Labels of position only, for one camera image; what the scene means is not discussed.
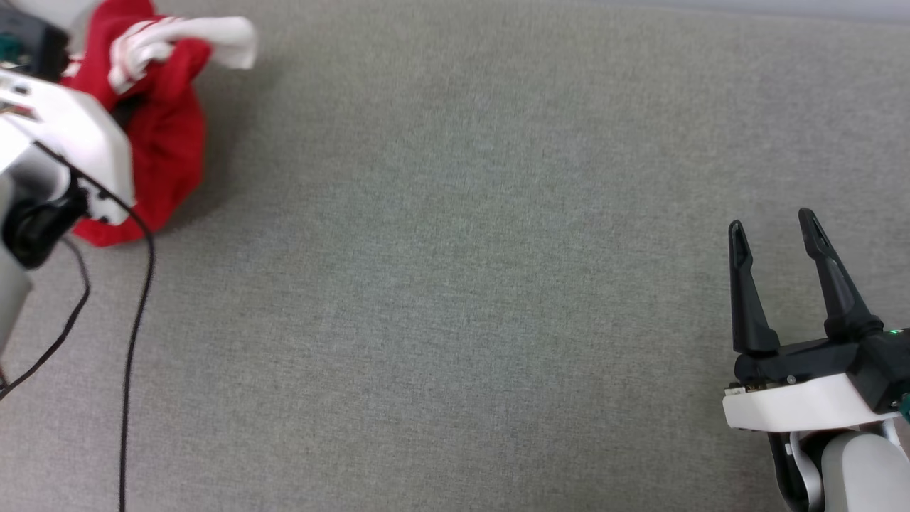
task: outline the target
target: black cable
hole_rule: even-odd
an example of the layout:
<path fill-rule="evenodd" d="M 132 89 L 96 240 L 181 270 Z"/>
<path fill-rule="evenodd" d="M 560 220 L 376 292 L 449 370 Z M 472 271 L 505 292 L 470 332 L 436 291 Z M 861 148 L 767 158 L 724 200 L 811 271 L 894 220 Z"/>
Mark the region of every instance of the black cable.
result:
<path fill-rule="evenodd" d="M 148 245 L 148 268 L 146 270 L 146 281 L 142 286 L 142 294 L 139 295 L 139 305 L 136 308 L 136 319 L 133 321 L 133 330 L 129 334 L 129 348 L 126 351 L 126 369 L 124 370 L 123 377 L 123 415 L 120 423 L 120 512 L 126 512 L 126 438 L 127 431 L 129 429 L 129 386 L 130 381 L 133 376 L 133 354 L 136 351 L 136 338 L 139 335 L 139 325 L 142 323 L 142 315 L 146 311 L 146 302 L 148 300 L 148 292 L 152 288 L 152 280 L 155 278 L 155 236 L 152 234 L 152 230 L 148 228 L 146 223 L 142 220 L 139 215 L 133 211 L 124 201 L 122 201 L 116 194 L 108 190 L 104 185 L 98 183 L 94 178 L 82 172 L 82 170 L 77 169 L 73 164 L 69 163 L 68 160 L 62 156 L 56 154 L 50 148 L 42 144 L 41 142 L 34 142 L 35 146 L 44 151 L 52 159 L 55 159 L 57 162 L 69 167 L 70 171 L 80 179 L 84 179 L 89 184 L 94 186 L 96 189 L 100 190 L 107 194 L 107 196 L 117 204 L 120 208 L 123 209 L 130 218 L 133 219 L 136 224 L 139 226 L 139 229 L 142 230 L 142 234 L 146 239 L 146 244 Z"/>
<path fill-rule="evenodd" d="M 35 372 L 38 371 L 38 368 L 41 368 L 44 363 L 47 363 L 47 360 L 50 359 L 51 356 L 54 355 L 54 353 L 57 351 L 57 349 L 60 348 L 60 345 L 66 341 L 66 337 L 69 336 L 69 332 L 73 330 L 73 325 L 76 324 L 76 319 L 79 317 L 79 313 L 82 312 L 82 308 L 86 305 L 86 302 L 88 302 L 88 295 L 92 291 L 92 284 L 88 279 L 88 268 L 86 267 L 86 261 L 82 258 L 82 253 L 79 251 L 79 248 L 72 241 L 63 239 L 62 242 L 76 256 L 76 261 L 79 263 L 79 272 L 82 274 L 82 282 L 86 286 L 86 291 L 83 292 L 82 298 L 79 299 L 79 303 L 73 309 L 73 312 L 69 314 L 69 319 L 66 321 L 63 332 L 60 333 L 60 336 L 56 339 L 54 344 L 52 344 L 50 348 L 48 348 L 47 351 L 45 351 L 45 353 L 38 358 L 35 364 L 32 364 L 32 367 L 29 368 L 27 372 L 22 374 L 22 376 L 20 376 L 18 379 L 15 379 L 10 385 L 4 387 L 3 390 L 0 391 L 0 400 L 6 398 L 10 393 L 13 392 L 14 389 L 16 389 L 18 385 L 25 382 L 28 377 L 31 377 L 35 374 Z"/>

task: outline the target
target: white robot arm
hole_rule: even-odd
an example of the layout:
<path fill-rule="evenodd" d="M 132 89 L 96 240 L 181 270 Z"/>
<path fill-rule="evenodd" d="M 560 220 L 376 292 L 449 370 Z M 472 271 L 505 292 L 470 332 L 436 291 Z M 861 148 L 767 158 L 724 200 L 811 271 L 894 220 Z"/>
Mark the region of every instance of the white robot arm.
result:
<path fill-rule="evenodd" d="M 885 331 L 809 209 L 799 212 L 815 260 L 828 338 L 782 347 L 752 278 L 742 224 L 730 225 L 737 383 L 726 389 L 730 427 L 768 433 L 778 486 L 793 512 L 908 508 L 910 461 L 894 420 L 910 410 L 910 331 Z"/>
<path fill-rule="evenodd" d="M 83 216 L 120 224 L 127 213 L 56 153 L 133 205 L 129 141 L 84 93 L 0 69 L 0 354 L 40 266 Z"/>

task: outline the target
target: red cloth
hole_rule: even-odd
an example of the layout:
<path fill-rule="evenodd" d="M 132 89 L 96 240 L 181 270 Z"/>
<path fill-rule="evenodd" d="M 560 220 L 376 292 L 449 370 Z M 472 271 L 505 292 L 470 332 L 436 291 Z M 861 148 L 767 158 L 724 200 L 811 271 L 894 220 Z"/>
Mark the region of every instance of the red cloth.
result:
<path fill-rule="evenodd" d="M 133 151 L 134 210 L 152 231 L 165 225 L 202 180 L 206 123 L 191 82 L 208 61 L 211 47 L 198 39 L 177 42 L 167 61 L 149 63 L 147 75 L 123 95 L 112 88 L 108 73 L 111 44 L 129 27 L 162 18 L 149 0 L 106 0 L 92 16 L 82 66 L 61 82 L 94 96 L 108 111 L 122 99 L 143 98 L 126 135 Z M 132 219 L 119 226 L 82 220 L 75 233 L 98 247 L 142 238 Z"/>

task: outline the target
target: gray carpet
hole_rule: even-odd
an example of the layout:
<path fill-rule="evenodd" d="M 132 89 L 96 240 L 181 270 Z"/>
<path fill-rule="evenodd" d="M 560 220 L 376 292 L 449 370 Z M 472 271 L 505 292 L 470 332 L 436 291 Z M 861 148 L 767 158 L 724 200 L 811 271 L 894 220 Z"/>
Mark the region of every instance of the gray carpet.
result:
<path fill-rule="evenodd" d="M 207 180 L 161 234 L 132 511 L 783 510 L 723 419 L 727 224 L 772 325 L 823 333 L 796 210 L 908 325 L 910 29 L 568 2 L 193 0 Z M 3 510 L 116 509 L 141 244 L 0 405 Z M 4 358 L 80 293 L 60 251 Z"/>

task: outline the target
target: white cloth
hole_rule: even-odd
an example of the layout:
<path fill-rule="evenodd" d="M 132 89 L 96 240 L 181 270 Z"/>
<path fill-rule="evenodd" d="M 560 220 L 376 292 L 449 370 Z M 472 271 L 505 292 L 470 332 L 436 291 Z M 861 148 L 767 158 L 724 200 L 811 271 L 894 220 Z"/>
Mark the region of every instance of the white cloth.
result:
<path fill-rule="evenodd" d="M 111 45 L 107 75 L 117 94 L 127 92 L 146 75 L 151 61 L 164 62 L 181 39 L 202 39 L 212 46 L 212 60 L 231 69 L 256 63 L 256 28 L 244 17 L 184 19 L 166 17 L 137 23 Z"/>

